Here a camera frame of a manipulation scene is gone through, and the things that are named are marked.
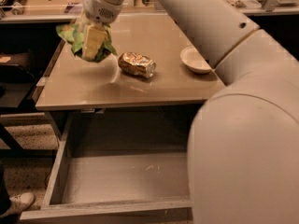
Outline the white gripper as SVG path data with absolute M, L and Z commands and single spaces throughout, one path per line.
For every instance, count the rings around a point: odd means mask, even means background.
M 119 16 L 122 5 L 114 5 L 105 0 L 82 0 L 86 17 L 95 22 L 112 23 Z M 105 58 L 102 45 L 107 40 L 107 31 L 102 24 L 89 24 L 83 30 L 82 59 L 100 62 Z

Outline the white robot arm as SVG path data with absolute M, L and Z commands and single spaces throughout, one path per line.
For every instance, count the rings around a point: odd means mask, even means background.
M 298 62 L 224 0 L 158 0 L 225 88 L 192 122 L 194 224 L 299 224 Z

